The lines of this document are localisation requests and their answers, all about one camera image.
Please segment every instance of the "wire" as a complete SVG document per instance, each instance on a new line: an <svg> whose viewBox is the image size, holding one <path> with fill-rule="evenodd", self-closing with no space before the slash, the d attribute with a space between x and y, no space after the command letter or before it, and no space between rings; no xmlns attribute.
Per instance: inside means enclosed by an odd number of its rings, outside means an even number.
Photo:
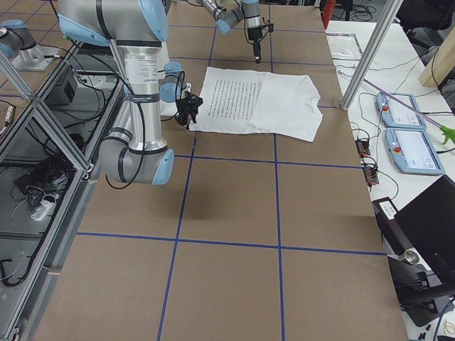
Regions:
<svg viewBox="0 0 455 341"><path fill-rule="evenodd" d="M354 128L354 129L352 129L352 131L357 131L357 139L359 139L359 138L358 138L358 134L359 134L361 131L363 131L363 132L367 135L367 137L366 137L366 138L363 138L363 139L360 139L360 140L363 140L363 141L366 140L366 141L368 141L368 142L370 141L370 134L369 134L365 129L362 129L362 128Z"/></svg>
<svg viewBox="0 0 455 341"><path fill-rule="evenodd" d="M171 121L172 119L175 119L175 118L176 118L177 114L178 114L178 112L176 112L174 115L172 115L172 116L169 117L168 119L162 119L161 122Z"/></svg>
<svg viewBox="0 0 455 341"><path fill-rule="evenodd" d="M438 82L436 81L436 78L434 77L434 73L433 73L434 60L436 59L436 56L437 56L437 54L438 54L438 52L439 52L439 48L440 48L440 46L437 48L437 50L436 50L436 52L434 53L434 56L433 56L433 58L432 58L431 71L432 71L432 78L433 78L434 84L436 84L436 87L437 87L438 90L440 91L440 88L439 88L440 84L438 84Z"/></svg>
<svg viewBox="0 0 455 341"><path fill-rule="evenodd" d="M395 92L398 92L398 89L401 88L401 86L407 81L407 78L410 76L411 74L411 71L413 71L413 69L419 64L419 60L417 60L417 62L409 69L408 73L406 74L406 77L404 78L404 80L400 83L400 85L398 85L397 89L395 90Z"/></svg>
<svg viewBox="0 0 455 341"><path fill-rule="evenodd" d="M395 181L394 178L392 178L390 175L382 172L381 170L378 170L378 173L381 173L381 174L387 176L397 186L397 192L395 193L395 195L392 198L390 198L391 200L394 200L398 196L398 193L400 192L400 185L398 185L398 182Z"/></svg>
<svg viewBox="0 0 455 341"><path fill-rule="evenodd" d="M414 97L423 97L423 96L427 96L428 94L432 94L433 92L436 92L436 91L439 91L439 89L432 90L432 91L430 91L430 92L427 92L426 94L417 94L417 95L414 95Z"/></svg>
<svg viewBox="0 0 455 341"><path fill-rule="evenodd" d="M393 67L382 67L382 68L380 68L380 69L369 69L369 70L372 70L372 71L393 70L393 69L396 69L397 67L400 67L400 66L409 64L410 62L412 62L412 61L414 61L414 60L416 60L416 59L420 60L420 58L421 58L421 55L418 55L417 57L412 58L411 60L408 60L408 61L405 62L405 63L401 63L401 64L398 64L398 65L393 66Z"/></svg>
<svg viewBox="0 0 455 341"><path fill-rule="evenodd" d="M444 153L448 153L450 151L455 151L455 148L449 149L448 151L437 151L436 154L444 154Z"/></svg>
<svg viewBox="0 0 455 341"><path fill-rule="evenodd" d="M0 102L7 103L7 104L12 105L13 107L15 107L14 104L12 104L11 102L5 101L5 100L3 100L3 99L0 99Z"/></svg>
<svg viewBox="0 0 455 341"><path fill-rule="evenodd" d="M43 147L44 153L47 156L53 156L53 155L58 154L56 151L52 150L46 143L41 142L40 139L36 136L36 133L32 132L30 129L28 127L25 128L25 130L28 132L28 134L30 134L31 138L33 140L35 140L36 142L38 142L38 144L40 144Z"/></svg>
<svg viewBox="0 0 455 341"><path fill-rule="evenodd" d="M373 13L375 12L376 8L374 6L353 5L352 21L371 21L373 19Z"/></svg>
<svg viewBox="0 0 455 341"><path fill-rule="evenodd" d="M61 50L64 50L66 53L69 53L69 51L67 49L61 48L60 46L46 45L46 44L43 44L43 43L38 43L38 45L45 46L47 48L59 48Z"/></svg>
<svg viewBox="0 0 455 341"><path fill-rule="evenodd" d="M6 276L6 274L5 275L2 274L2 277L0 278L0 281L3 281L4 279L11 278L17 271L19 271L19 269L22 267L22 264L23 264L24 261L25 261L25 257L22 257L21 263L18 265L16 270L14 270L8 276Z"/></svg>
<svg viewBox="0 0 455 341"><path fill-rule="evenodd" d="M49 0L49 4L50 4L50 6L52 7L52 10L54 11L55 16L56 16L57 19L58 19L58 13L57 13L57 10L55 9L55 6L54 6L54 4L53 4L52 1L53 1L53 0Z"/></svg>
<svg viewBox="0 0 455 341"><path fill-rule="evenodd" d="M446 311L448 311L450 305L451 305L454 301L455 301L455 296L452 297L452 299L446 304L446 306L444 307L444 309L442 309L441 315L439 316L439 319L438 319L438 324L436 325L436 329L434 330L433 341L436 341L436 338L437 338L437 336L438 336L438 330L439 330L439 326L441 325L442 317L444 316L444 314L446 313Z"/></svg>
<svg viewBox="0 0 455 341"><path fill-rule="evenodd" d="M455 334L455 325L451 322L448 322L447 320L444 321L444 324L442 325L444 329L444 335L450 334L453 335Z"/></svg>
<svg viewBox="0 0 455 341"><path fill-rule="evenodd" d="M91 54L87 54L89 57L97 60L98 62L102 63L104 66L106 66L109 70L111 70L115 75L116 77L118 77L119 80L122 81L122 83L125 85L125 87L127 87L128 91L134 95L134 91L131 87L130 84L128 84L128 82L123 79L123 77L121 77L120 75L117 74L117 71L115 71L109 64L107 64L105 61L103 61L102 59L99 59L97 56L95 55L91 55ZM141 171L141 167L142 167L142 163L144 162L144 152L145 152L145 117L144 117L144 111L142 110L142 106L140 103L136 103L136 105L138 106L139 108L139 114L141 116L141 125L142 125L142 151L141 151L141 157L139 159L139 165L137 166L137 169L136 169L136 172L134 173L132 179L124 186L121 186L121 187L116 187L114 186L113 184L111 184L111 182L109 181L109 178L107 177L107 175L105 175L105 178L106 178L106 181L107 181L107 184L111 187L111 188L114 188L115 190L123 190L127 187L129 187L134 179L136 179L136 177L138 176L139 172Z"/></svg>
<svg viewBox="0 0 455 341"><path fill-rule="evenodd" d="M187 3L188 5L195 6L195 7L203 7L202 5L195 5L195 4L192 4L189 0L186 0L186 3Z"/></svg>
<svg viewBox="0 0 455 341"><path fill-rule="evenodd" d="M453 112L421 112L423 115L433 115L433 114L449 114L447 116L453 116Z"/></svg>

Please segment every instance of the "brown cardboard sheet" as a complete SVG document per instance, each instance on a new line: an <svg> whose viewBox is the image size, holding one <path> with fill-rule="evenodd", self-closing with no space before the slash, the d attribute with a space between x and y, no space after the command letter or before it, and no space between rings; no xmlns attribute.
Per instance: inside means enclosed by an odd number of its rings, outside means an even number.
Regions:
<svg viewBox="0 0 455 341"><path fill-rule="evenodd" d="M117 192L100 179L80 231L128 238L77 237L35 341L156 340L161 316L159 341L407 340L348 119L334 109L341 92L319 11L270 12L271 62L255 65L241 28L222 36L204 9L176 1L169 55L196 94L208 65L310 75L319 104L333 107L321 108L316 140L164 122L179 154L171 182Z"/></svg>
<svg viewBox="0 0 455 341"><path fill-rule="evenodd" d="M195 159L180 236L276 245L274 165Z"/></svg>
<svg viewBox="0 0 455 341"><path fill-rule="evenodd" d="M161 340L281 339L277 250L178 246Z"/></svg>
<svg viewBox="0 0 455 341"><path fill-rule="evenodd" d="M34 340L154 340L172 250L172 242L77 237Z"/></svg>
<svg viewBox="0 0 455 341"><path fill-rule="evenodd" d="M283 245L384 252L362 170L279 165L278 179Z"/></svg>
<svg viewBox="0 0 455 341"><path fill-rule="evenodd" d="M169 27L169 57L203 58L208 60L214 28Z"/></svg>
<svg viewBox="0 0 455 341"><path fill-rule="evenodd" d="M333 65L324 32L277 31L272 40L274 63Z"/></svg>
<svg viewBox="0 0 455 341"><path fill-rule="evenodd" d="M189 160L177 158L174 162L172 178L162 186L133 184L113 190L103 175L79 230L174 238Z"/></svg>
<svg viewBox="0 0 455 341"><path fill-rule="evenodd" d="M277 135L277 160L283 162L359 166L346 112L320 108L323 117L313 142Z"/></svg>
<svg viewBox="0 0 455 341"><path fill-rule="evenodd" d="M262 62L270 61L270 37L267 35L261 42ZM254 61L253 47L245 40L245 32L241 28L231 30L227 34L215 35L212 59Z"/></svg>
<svg viewBox="0 0 455 341"><path fill-rule="evenodd" d="M277 31L324 32L319 8L313 6L270 6L272 22Z"/></svg>
<svg viewBox="0 0 455 341"><path fill-rule="evenodd" d="M408 340L385 256L283 251L287 340Z"/></svg>

